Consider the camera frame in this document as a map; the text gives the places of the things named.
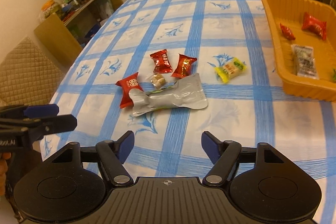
human hand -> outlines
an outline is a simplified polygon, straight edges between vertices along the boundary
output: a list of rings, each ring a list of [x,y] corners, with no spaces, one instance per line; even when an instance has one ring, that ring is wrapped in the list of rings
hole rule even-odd
[[[6,160],[10,157],[10,153],[0,153],[0,196],[5,194],[6,172],[8,170]]]

tablecloth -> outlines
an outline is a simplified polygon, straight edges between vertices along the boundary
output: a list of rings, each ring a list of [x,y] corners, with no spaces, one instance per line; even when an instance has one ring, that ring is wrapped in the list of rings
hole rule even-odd
[[[140,85],[152,90],[146,81],[154,68],[150,54],[164,48],[173,69],[180,53],[198,59],[192,72],[200,74],[208,107],[140,117],[131,108],[121,110],[122,90],[115,83],[139,72]],[[224,85],[213,67],[232,57],[248,69]],[[335,104],[283,92],[261,0],[128,0],[84,48],[51,102],[60,114],[77,117],[78,126],[45,137],[44,159],[70,141],[93,146],[133,130],[135,147],[124,166],[134,179],[202,178],[212,167],[201,148],[203,131],[243,146],[267,142],[319,183],[323,198],[315,220],[327,224],[335,219]],[[252,166],[242,164],[239,172]],[[85,167],[98,172],[96,164]]]

ribbed black surface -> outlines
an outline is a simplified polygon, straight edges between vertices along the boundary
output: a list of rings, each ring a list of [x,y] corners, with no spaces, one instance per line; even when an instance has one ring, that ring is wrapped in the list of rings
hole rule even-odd
[[[113,190],[105,204],[96,212],[73,223],[254,224],[259,222],[238,212],[222,190],[204,187],[198,178],[139,178],[131,187]]]

red snack package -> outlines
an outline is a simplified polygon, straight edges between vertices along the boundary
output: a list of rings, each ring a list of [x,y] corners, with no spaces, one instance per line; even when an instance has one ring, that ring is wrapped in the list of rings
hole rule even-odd
[[[137,77],[138,72],[115,83],[123,89],[123,98],[121,99],[120,108],[133,106],[133,101],[128,95],[131,89],[139,89],[143,91],[137,82]]]
[[[168,60],[166,49],[150,54],[150,57],[154,60],[155,63],[155,69],[153,72],[168,73],[173,71]]]
[[[197,58],[187,57],[186,55],[180,54],[178,65],[172,77],[184,78],[190,75],[191,64],[194,63]]]
[[[289,27],[284,26],[280,23],[280,28],[284,37],[286,37],[288,40],[295,40],[295,36],[293,35],[293,32]]]
[[[309,15],[307,12],[305,12],[303,17],[302,30],[310,30],[311,32],[322,37],[322,40],[327,39],[327,22],[320,21],[317,18]]]

metal screw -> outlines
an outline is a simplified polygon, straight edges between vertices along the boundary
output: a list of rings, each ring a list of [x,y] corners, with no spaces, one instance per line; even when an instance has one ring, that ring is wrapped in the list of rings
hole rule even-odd
[[[207,176],[205,180],[209,183],[220,183],[222,181],[222,178],[220,176],[211,175]]]
[[[118,175],[118,176],[114,177],[113,180],[114,180],[116,183],[123,184],[123,183],[127,183],[127,182],[129,182],[131,179],[130,179],[128,176],[125,176],[125,175]]]

